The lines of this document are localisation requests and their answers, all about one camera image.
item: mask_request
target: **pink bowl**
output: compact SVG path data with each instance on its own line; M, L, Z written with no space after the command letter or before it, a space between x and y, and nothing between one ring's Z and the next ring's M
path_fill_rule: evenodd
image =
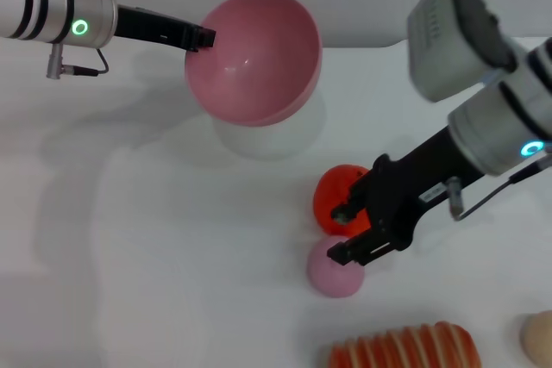
M187 53L185 76L212 116L261 127L307 102L320 75L322 42L297 0L228 0L202 26L216 30L215 46Z

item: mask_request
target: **orange toy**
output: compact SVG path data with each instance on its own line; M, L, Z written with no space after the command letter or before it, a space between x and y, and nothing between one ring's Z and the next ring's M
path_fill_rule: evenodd
M351 238L370 228L364 209L347 226L340 226L331 220L331 210L347 201L349 187L367 172L368 169L357 165L338 165L322 176L314 193L313 209L324 232Z
M470 334L448 322L335 345L328 368L481 368Z

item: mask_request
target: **red tomato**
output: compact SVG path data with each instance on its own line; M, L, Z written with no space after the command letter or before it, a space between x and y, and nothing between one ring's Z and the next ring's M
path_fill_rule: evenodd
M351 238L370 228L365 209L347 226L340 226L331 219L331 210L347 201L349 187L368 172L357 165L338 165L322 176L314 193L313 209L324 232Z

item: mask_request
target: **green indicator light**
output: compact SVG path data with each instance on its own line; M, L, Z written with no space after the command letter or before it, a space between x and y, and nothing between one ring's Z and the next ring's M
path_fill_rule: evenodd
M75 21L72 25L72 32L77 36L82 36L86 32L88 32L88 23L86 21L83 21L82 19L79 19L78 21Z

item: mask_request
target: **pink ball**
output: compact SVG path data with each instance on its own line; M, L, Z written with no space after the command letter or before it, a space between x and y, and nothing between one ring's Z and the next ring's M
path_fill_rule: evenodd
M355 262L342 266L327 255L328 249L346 240L343 236L331 236L318 242L310 251L307 276L312 286L325 296L352 296L359 291L364 281L363 266Z

